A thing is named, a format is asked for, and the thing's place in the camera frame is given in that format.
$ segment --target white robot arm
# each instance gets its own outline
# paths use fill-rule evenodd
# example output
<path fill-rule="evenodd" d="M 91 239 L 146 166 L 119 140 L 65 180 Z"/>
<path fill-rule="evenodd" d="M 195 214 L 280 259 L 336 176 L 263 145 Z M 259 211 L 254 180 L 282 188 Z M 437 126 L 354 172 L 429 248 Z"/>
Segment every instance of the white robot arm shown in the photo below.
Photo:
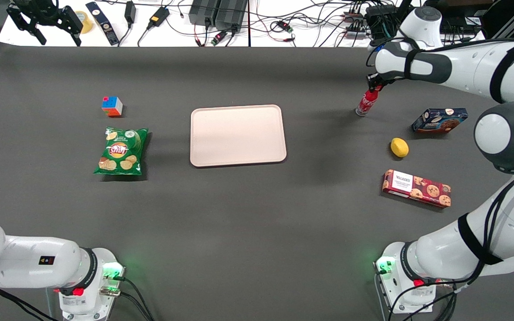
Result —
<path fill-rule="evenodd" d="M 53 288 L 63 319 L 106 321 L 120 294 L 124 267 L 104 248 L 75 242 L 5 235 L 0 227 L 0 288 Z"/>
<path fill-rule="evenodd" d="M 420 80 L 501 103 L 479 117 L 475 142 L 497 170 L 514 175 L 514 39 L 442 47 L 440 21 L 434 8 L 414 9 L 396 39 L 377 53 L 377 74 L 369 76 L 369 84 L 372 88 L 398 79 Z M 485 242 L 486 217 L 493 213 L 495 201 L 501 203 L 500 209 L 494 224 L 487 221 L 493 236 Z M 433 302 L 437 279 L 466 280 L 478 266 L 479 276 L 514 272 L 514 178 L 448 226 L 414 242 L 390 244 L 375 266 L 393 313 L 414 313 Z M 431 306 L 422 310 L 431 311 Z"/>

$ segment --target pink tray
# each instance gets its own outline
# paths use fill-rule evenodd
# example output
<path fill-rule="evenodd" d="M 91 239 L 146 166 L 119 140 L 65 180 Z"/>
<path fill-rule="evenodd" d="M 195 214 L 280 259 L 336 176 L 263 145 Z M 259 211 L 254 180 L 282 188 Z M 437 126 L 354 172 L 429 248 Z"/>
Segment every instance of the pink tray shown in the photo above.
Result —
<path fill-rule="evenodd" d="M 285 157 L 277 105 L 200 108 L 191 114 L 190 162 L 196 167 L 273 163 Z"/>

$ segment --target coca-cola bottle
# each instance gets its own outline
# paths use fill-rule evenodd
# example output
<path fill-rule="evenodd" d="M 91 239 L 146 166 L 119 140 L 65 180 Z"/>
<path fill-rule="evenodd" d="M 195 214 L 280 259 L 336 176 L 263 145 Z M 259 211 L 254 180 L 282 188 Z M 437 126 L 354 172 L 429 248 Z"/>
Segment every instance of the coca-cola bottle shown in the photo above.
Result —
<path fill-rule="evenodd" d="M 376 87 L 376 89 L 370 90 L 368 89 L 365 93 L 365 95 L 362 97 L 361 103 L 358 104 L 358 107 L 356 108 L 356 114 L 364 117 L 368 114 L 368 111 L 376 100 L 378 99 L 378 93 L 382 89 L 381 86 Z"/>

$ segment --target white table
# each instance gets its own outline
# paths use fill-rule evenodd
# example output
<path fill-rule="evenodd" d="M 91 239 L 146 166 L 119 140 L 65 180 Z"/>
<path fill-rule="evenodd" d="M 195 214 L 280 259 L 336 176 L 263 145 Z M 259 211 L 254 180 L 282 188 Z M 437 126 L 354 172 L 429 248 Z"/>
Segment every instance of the white table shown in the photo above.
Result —
<path fill-rule="evenodd" d="M 83 47 L 110 47 L 104 33 L 94 19 L 92 15 L 88 12 L 86 6 L 84 6 L 90 0 L 61 0 L 59 2 L 59 6 L 62 8 L 63 6 L 69 5 L 75 11 L 83 11 L 86 12 L 89 16 L 90 20 L 93 23 L 92 30 L 86 34 L 81 34 L 80 39 L 82 41 L 81 46 Z M 175 6 L 178 4 L 179 0 L 173 0 L 173 2 L 164 1 L 165 4 L 170 4 L 173 6 L 169 6 L 168 9 L 170 11 L 170 16 L 167 18 L 165 22 L 160 27 L 154 27 L 145 35 L 145 37 L 140 42 L 140 47 L 196 47 L 197 44 L 194 41 L 194 26 L 190 24 L 187 13 L 190 10 L 190 4 L 192 0 L 185 0 L 180 5 L 180 9 L 184 13 L 184 18 L 181 18 L 179 15 L 178 7 Z M 98 6 L 102 9 L 108 20 L 112 24 L 112 28 L 120 38 L 127 29 L 126 21 L 124 20 L 124 7 L 125 1 L 119 0 L 118 3 L 108 4 L 107 2 L 98 2 Z M 149 0 L 135 0 L 136 4 L 136 17 L 135 24 L 133 24 L 131 31 L 128 33 L 127 37 L 122 42 L 122 47 L 136 47 L 137 41 L 145 30 L 146 25 L 149 22 L 149 18 L 152 14 L 159 8 L 159 2 L 152 2 Z M 420 0 L 414 0 L 412 2 L 414 6 L 420 5 Z M 248 18 L 250 20 L 250 24 L 252 28 L 251 30 L 251 46 L 252 47 L 293 47 L 291 42 L 282 42 L 275 41 L 271 39 L 266 32 L 265 28 L 269 28 L 269 25 L 273 21 L 277 21 L 277 18 L 266 18 L 263 20 L 265 26 L 261 22 L 257 22 L 259 18 L 257 14 L 264 16 L 281 16 L 287 15 L 291 12 L 298 11 L 307 6 L 312 6 L 313 3 L 311 0 L 249 0 L 249 11 L 251 14 L 245 14 L 245 19 Z M 363 4 L 361 6 L 361 12 L 364 14 L 365 9 L 370 6 L 369 4 Z M 318 17 L 321 19 L 326 18 L 329 14 L 330 16 L 343 14 L 345 11 L 348 11 L 349 4 L 344 4 L 344 2 L 335 1 L 333 4 L 327 4 L 324 6 L 313 6 L 312 8 L 308 8 L 306 10 L 301 10 L 302 13 L 310 16 L 310 17 Z M 335 25 L 338 25 L 339 22 L 342 21 L 341 17 L 334 17 L 330 20 L 331 24 L 326 25 L 308 25 L 300 20 L 291 21 L 291 26 L 294 31 L 294 45 L 296 47 L 318 47 L 320 43 L 322 43 L 327 37 L 328 40 L 324 43 L 323 47 L 334 47 L 335 43 L 340 41 L 343 36 L 342 31 L 344 29 L 337 29 L 331 35 L 331 32 L 335 29 Z M 178 33 L 173 30 L 172 27 L 182 32 L 183 34 Z M 72 47 L 75 45 L 73 39 L 71 39 L 70 35 L 65 31 L 60 30 L 57 27 L 52 26 L 39 26 L 39 30 L 43 33 L 45 38 L 47 39 L 46 46 L 57 46 L 57 47 Z M 198 37 L 201 41 L 204 41 L 204 27 L 197 26 L 195 28 Z M 213 36 L 216 35 L 216 29 L 210 28 L 210 35 L 208 36 L 208 47 L 212 47 L 210 45 L 210 41 Z M 275 38 L 291 38 L 291 35 L 288 33 L 271 33 L 271 35 Z M 218 44 L 218 46 L 224 46 L 225 42 L 228 41 L 229 35 L 227 38 L 222 41 L 222 43 Z M 370 39 L 343 39 L 340 44 L 340 47 L 367 47 Z M 20 31 L 17 29 L 16 25 L 13 23 L 11 18 L 7 18 L 4 27 L 0 33 L 0 42 L 8 43 L 11 45 L 28 45 L 28 46 L 41 46 L 41 44 L 37 41 L 37 39 L 31 36 L 27 31 Z M 229 46 L 232 47 L 247 47 L 249 45 L 249 31 L 247 28 L 241 30 L 240 33 L 235 35 L 235 38 L 230 43 Z"/>

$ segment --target yellow lemon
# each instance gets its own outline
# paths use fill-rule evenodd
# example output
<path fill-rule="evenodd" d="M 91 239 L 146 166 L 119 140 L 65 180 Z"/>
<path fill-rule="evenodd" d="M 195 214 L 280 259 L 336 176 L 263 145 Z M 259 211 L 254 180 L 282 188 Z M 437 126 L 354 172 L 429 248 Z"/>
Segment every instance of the yellow lemon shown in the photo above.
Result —
<path fill-rule="evenodd" d="M 408 143 L 402 138 L 394 138 L 390 143 L 390 149 L 394 153 L 394 155 L 398 157 L 406 157 L 408 152 L 410 152 L 410 148 L 408 148 Z"/>

